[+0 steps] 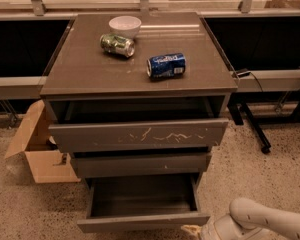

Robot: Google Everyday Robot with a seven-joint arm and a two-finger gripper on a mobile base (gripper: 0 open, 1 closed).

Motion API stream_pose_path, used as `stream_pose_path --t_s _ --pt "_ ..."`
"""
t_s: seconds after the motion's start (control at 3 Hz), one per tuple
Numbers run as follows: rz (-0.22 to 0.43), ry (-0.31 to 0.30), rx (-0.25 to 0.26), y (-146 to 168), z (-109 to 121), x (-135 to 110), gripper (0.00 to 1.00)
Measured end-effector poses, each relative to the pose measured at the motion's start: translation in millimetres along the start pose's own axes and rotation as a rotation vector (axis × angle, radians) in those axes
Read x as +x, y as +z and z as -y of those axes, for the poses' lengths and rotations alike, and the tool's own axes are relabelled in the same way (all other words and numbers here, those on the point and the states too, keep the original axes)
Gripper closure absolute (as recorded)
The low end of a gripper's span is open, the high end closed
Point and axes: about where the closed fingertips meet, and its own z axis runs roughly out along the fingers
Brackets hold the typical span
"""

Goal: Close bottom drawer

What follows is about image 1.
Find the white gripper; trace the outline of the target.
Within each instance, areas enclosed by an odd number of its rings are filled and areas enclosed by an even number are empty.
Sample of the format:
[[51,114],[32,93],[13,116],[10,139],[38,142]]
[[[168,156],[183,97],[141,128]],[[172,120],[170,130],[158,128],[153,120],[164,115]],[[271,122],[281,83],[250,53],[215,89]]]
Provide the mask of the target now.
[[246,229],[229,214],[217,220],[209,220],[203,227],[183,225],[181,229],[196,240],[261,240],[269,231],[262,228]]

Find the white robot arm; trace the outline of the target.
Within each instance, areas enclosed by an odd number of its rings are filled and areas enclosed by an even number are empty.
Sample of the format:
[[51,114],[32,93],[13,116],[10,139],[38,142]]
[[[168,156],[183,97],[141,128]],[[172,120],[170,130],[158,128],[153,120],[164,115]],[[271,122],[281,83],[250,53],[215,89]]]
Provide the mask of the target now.
[[236,198],[229,213],[203,226],[183,225],[196,240],[260,240],[269,231],[300,240],[300,214],[269,208],[248,198]]

